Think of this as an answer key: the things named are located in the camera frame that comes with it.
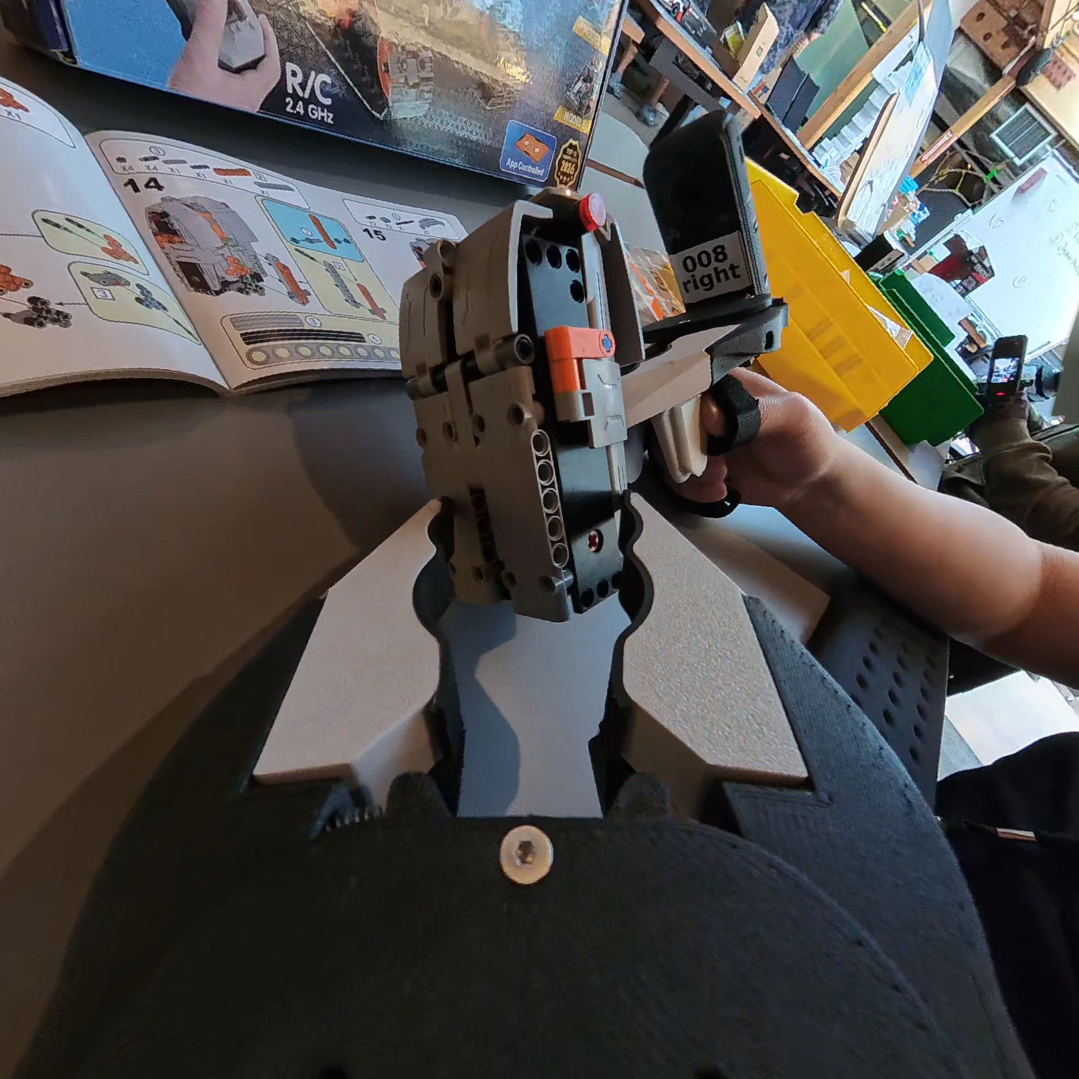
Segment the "person's black clothing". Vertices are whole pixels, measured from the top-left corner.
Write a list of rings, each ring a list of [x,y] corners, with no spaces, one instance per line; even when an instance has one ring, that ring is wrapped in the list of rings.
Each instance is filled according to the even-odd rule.
[[[1077,1078],[1077,733],[937,782],[1003,1000],[1037,1078]]]

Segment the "clear bag of orange parts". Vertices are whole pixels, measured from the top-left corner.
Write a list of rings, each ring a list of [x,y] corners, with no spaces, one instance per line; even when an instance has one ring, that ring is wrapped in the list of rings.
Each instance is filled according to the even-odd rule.
[[[665,254],[627,247],[627,265],[640,327],[684,316],[685,305]]]

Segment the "white leaning board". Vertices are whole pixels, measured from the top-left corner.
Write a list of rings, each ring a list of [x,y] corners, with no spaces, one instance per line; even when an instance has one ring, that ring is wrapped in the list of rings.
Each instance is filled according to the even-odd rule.
[[[918,158],[957,24],[954,2],[914,2],[910,28],[885,53],[874,80],[887,100],[863,144],[838,207],[838,229],[858,242],[874,240],[894,196]]]

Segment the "grey orange brick robot model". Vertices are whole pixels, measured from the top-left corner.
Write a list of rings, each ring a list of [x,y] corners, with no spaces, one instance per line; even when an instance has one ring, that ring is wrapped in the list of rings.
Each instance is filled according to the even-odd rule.
[[[600,196],[544,189],[432,243],[403,287],[401,369],[453,595],[566,622],[615,595],[629,486],[629,262]]]

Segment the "yellow plastic bin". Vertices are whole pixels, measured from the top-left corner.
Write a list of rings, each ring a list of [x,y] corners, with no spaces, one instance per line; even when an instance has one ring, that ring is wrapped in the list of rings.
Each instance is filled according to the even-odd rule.
[[[776,385],[850,432],[890,405],[932,361],[885,294],[798,194],[747,162],[772,296],[789,305],[776,352],[760,358]]]

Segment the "blue robot kit box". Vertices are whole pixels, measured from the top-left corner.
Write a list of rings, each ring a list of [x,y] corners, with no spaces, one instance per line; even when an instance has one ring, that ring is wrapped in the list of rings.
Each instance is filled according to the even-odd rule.
[[[626,6],[2,2],[2,24],[92,75],[573,189]]]

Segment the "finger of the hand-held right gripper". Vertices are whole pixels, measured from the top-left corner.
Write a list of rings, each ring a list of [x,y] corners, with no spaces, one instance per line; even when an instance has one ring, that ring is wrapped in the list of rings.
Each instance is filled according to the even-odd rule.
[[[700,398],[734,369],[734,356],[716,345],[691,347],[689,352],[669,349],[622,376],[626,427],[635,428],[662,412]]]

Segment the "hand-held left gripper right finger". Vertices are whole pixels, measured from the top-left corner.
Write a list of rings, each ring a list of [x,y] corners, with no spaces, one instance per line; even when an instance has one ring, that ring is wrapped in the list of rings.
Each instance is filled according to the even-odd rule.
[[[830,807],[798,728],[830,677],[647,501],[627,494],[622,525],[629,626],[589,744],[600,815],[725,816],[727,784]]]

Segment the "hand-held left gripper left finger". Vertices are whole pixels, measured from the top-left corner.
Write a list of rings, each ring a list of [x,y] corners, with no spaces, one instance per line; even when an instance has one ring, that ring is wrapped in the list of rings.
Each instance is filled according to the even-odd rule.
[[[265,786],[344,780],[384,807],[399,775],[457,811],[464,720],[451,651],[450,515],[435,499],[325,595],[254,768]]]

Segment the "grey desk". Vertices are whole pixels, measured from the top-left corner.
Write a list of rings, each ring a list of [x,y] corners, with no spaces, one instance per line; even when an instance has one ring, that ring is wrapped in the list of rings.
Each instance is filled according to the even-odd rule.
[[[2,75],[82,133],[232,153],[477,227],[524,191],[439,164],[170,98],[27,53]],[[2,405],[2,884],[42,858],[92,875],[158,762],[308,597],[426,503],[412,407],[388,379],[218,398],[107,381]],[[678,519],[801,642],[854,575],[774,510]],[[600,704],[524,719],[509,664],[553,628],[451,606],[466,646],[466,816],[584,816]]]

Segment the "open instruction booklet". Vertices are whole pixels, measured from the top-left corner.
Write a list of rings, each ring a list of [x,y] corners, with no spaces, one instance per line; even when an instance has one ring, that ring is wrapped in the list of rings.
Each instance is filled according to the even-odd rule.
[[[2,396],[176,379],[223,396],[397,378],[439,209],[152,135],[83,136],[2,80]]]

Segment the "person's right forearm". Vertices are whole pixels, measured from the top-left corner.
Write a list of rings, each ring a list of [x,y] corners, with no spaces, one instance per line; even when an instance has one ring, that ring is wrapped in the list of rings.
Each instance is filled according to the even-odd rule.
[[[818,432],[785,515],[950,637],[1077,688],[1077,554]]]

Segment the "person's right hand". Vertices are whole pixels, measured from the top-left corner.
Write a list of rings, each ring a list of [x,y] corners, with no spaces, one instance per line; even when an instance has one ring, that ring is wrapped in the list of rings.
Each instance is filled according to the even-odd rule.
[[[705,505],[725,499],[733,488],[742,503],[774,508],[794,525],[809,521],[834,492],[854,445],[832,430],[807,398],[747,369],[733,370],[731,379],[758,401],[758,436],[727,456],[711,457],[702,476],[684,483],[675,483],[665,470],[667,490]]]

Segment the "wall air conditioner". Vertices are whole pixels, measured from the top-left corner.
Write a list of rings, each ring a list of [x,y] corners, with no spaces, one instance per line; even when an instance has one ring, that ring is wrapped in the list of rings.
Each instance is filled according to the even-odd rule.
[[[1012,165],[1021,167],[1054,146],[1057,129],[1025,104],[990,133],[990,140]]]

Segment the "green plastic bin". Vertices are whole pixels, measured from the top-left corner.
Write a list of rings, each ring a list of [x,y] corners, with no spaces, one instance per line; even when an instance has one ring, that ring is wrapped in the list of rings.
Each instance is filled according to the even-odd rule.
[[[966,432],[983,414],[976,385],[952,350],[956,330],[937,316],[903,271],[879,278],[876,285],[932,358],[881,410],[883,421],[908,447],[923,441],[941,447]]]

